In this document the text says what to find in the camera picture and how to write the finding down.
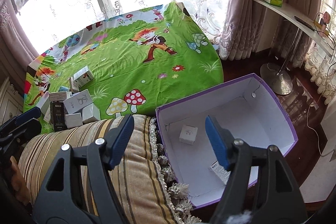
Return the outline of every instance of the red flower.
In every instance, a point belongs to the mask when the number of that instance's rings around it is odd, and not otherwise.
[[[173,67],[173,71],[180,71],[180,70],[184,70],[185,67],[183,67],[182,65],[176,65],[175,67]]]

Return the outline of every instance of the table leg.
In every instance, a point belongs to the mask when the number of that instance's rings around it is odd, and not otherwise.
[[[287,57],[281,67],[273,63],[267,63],[263,64],[260,68],[261,78],[263,78],[266,84],[268,84],[269,87],[279,95],[290,94],[293,89],[292,79],[286,72],[286,66],[295,52],[301,36],[302,30],[298,28]]]

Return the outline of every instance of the pile of boxes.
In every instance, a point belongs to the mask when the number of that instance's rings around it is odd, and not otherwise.
[[[36,106],[44,114],[44,120],[53,125],[55,132],[100,121],[100,111],[89,91],[80,91],[80,87],[93,78],[92,72],[85,66],[70,77],[70,88],[61,86],[58,92],[44,93]]]

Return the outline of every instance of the orange hair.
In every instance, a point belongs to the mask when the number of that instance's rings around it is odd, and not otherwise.
[[[150,32],[154,32],[154,31],[156,31],[157,29],[158,29],[157,27],[152,27],[152,28],[150,28],[150,29],[144,29],[144,30],[138,32],[138,33],[135,35],[134,39],[139,39],[139,38],[142,37],[144,34],[147,34],[147,33],[150,33]]]
[[[55,71],[49,67],[42,67],[39,68],[36,72],[36,76],[41,76],[41,75],[53,75]]]

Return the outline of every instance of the black box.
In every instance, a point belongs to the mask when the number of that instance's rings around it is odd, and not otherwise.
[[[63,102],[50,102],[50,115],[55,132],[67,129]]]

